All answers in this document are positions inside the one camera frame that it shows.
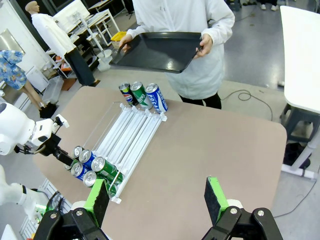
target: yellow object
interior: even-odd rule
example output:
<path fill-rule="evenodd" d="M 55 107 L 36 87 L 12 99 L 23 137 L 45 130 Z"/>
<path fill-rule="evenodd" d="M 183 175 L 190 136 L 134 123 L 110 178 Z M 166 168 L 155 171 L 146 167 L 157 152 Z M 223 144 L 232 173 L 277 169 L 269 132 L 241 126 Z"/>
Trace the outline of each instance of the yellow object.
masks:
<path fill-rule="evenodd" d="M 126 31 L 119 31 L 118 33 L 116 33 L 112 38 L 111 41 L 114 42 L 120 42 L 121 39 L 127 34 Z"/>

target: white wall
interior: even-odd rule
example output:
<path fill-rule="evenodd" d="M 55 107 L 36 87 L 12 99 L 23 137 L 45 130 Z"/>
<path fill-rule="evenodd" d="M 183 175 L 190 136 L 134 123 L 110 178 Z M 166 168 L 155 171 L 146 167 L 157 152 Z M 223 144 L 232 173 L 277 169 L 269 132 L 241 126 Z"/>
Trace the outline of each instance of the white wall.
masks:
<path fill-rule="evenodd" d="M 49 56 L 29 32 L 8 0 L 3 0 L 3 6 L 0 8 L 0 23 L 0 33 L 5 29 L 9 29 L 15 40 L 25 51 L 22 62 L 18 64 L 23 70 L 27 72 L 33 66 L 42 69 L 49 62 Z"/>

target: mannequin head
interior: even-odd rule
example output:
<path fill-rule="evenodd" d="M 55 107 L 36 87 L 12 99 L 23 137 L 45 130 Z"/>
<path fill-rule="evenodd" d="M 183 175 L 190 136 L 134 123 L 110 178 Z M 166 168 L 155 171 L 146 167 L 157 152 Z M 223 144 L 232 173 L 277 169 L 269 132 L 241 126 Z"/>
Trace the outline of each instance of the mannequin head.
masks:
<path fill-rule="evenodd" d="M 25 10 L 32 15 L 39 13 L 40 7 L 36 1 L 31 1 L 25 6 Z"/>

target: black tray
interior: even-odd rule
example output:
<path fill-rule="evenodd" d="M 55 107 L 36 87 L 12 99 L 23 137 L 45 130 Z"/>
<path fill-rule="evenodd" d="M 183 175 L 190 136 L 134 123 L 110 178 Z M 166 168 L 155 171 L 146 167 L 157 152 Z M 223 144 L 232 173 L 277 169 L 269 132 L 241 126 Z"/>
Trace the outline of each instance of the black tray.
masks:
<path fill-rule="evenodd" d="M 200 41 L 201 33 L 196 32 L 142 33 L 127 43 L 127 52 L 122 46 L 110 65 L 179 74 L 196 55 Z"/>

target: beige tabletop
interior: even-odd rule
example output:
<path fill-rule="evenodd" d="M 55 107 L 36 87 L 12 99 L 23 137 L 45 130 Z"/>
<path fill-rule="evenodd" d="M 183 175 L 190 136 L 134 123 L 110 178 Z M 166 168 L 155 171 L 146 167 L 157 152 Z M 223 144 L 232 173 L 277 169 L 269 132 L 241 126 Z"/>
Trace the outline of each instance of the beige tabletop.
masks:
<path fill-rule="evenodd" d="M 61 113 L 60 147 L 71 153 L 87 137 L 118 91 L 82 87 Z M 114 240 L 200 240 L 211 227 L 206 177 L 218 177 L 228 199 L 247 211 L 271 208 L 287 134 L 278 123 L 167 100 L 167 122 L 155 133 L 125 186 L 110 202 L 102 230 Z M 71 203 L 90 192 L 53 156 L 34 156 L 43 174 Z"/>

